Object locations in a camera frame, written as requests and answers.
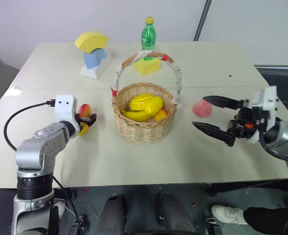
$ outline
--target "shoe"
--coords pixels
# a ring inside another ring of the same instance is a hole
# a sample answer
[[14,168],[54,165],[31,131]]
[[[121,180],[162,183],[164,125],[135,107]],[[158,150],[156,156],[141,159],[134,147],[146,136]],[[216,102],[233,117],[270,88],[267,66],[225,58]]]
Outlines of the shoe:
[[241,208],[214,205],[211,207],[211,213],[218,221],[222,223],[242,225],[247,224],[244,219],[244,210]]

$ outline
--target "black pants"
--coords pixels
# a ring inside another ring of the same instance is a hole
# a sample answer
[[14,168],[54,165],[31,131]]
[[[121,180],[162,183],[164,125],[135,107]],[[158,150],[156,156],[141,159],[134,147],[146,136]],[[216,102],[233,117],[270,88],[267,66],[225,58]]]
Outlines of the black pants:
[[288,221],[288,209],[251,207],[244,211],[246,222],[256,231],[269,235],[281,235]]
[[[109,198],[101,212],[96,235],[124,234],[125,209],[122,195]],[[144,231],[136,235],[175,234],[195,235],[196,227],[183,205],[174,196],[162,193],[159,196],[160,210],[167,231]]]

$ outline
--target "tabletop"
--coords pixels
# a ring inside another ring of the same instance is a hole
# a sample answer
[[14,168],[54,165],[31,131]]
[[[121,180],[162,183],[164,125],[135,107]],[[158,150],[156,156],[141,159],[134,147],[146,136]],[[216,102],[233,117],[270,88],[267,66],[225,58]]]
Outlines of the tabletop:
[[[114,125],[109,89],[8,92],[0,100],[0,188],[15,188],[17,184],[15,152],[2,134],[5,122],[15,111],[45,102],[57,94],[72,94],[78,99],[78,107],[89,103],[97,113],[97,121],[91,129],[84,136],[71,139],[57,156],[54,175],[65,187],[286,178],[286,163],[267,154],[259,144],[237,139],[233,147],[228,147],[191,124],[192,121],[208,122],[226,130],[236,111],[213,107],[211,116],[198,118],[192,112],[194,103],[207,95],[252,98],[261,88],[264,86],[183,88],[182,107],[175,114],[172,129],[164,139],[152,145],[136,145],[119,135]],[[288,111],[281,102],[278,108],[278,116],[288,120]],[[54,110],[51,107],[27,110],[12,120],[8,136],[19,146],[52,122]]]
[[[99,80],[83,77],[83,52],[74,43],[40,44],[13,81],[22,90],[107,89],[118,65],[138,53],[140,43],[108,43],[112,61]],[[182,87],[267,86],[241,48],[230,42],[159,42],[156,51],[170,55],[181,67]],[[153,82],[175,87],[175,75],[165,63],[142,77],[134,68],[123,71],[120,87]]]

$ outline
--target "peach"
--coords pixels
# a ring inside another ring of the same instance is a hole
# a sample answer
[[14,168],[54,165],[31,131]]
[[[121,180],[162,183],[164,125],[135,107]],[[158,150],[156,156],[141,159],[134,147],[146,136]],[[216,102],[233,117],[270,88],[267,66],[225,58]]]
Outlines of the peach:
[[212,105],[204,99],[198,101],[193,106],[194,114],[199,118],[206,118],[211,115]]

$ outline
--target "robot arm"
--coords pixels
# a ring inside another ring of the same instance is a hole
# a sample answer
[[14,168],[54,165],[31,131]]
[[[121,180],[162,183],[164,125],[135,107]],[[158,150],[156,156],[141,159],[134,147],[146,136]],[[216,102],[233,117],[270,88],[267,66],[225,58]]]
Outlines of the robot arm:
[[57,122],[35,132],[17,149],[17,195],[14,198],[12,235],[58,234],[58,209],[53,207],[53,171],[57,154],[80,130],[80,122],[91,126],[96,114],[80,119],[75,113],[77,100],[58,95],[55,100]]
[[257,91],[251,108],[248,107],[248,99],[238,101],[221,96],[206,96],[203,99],[221,108],[239,109],[239,112],[230,120],[227,131],[208,123],[193,122],[197,129],[231,147],[236,138],[244,138],[250,143],[259,141],[266,152],[285,160],[288,165],[288,121],[276,117],[279,101],[276,86]]

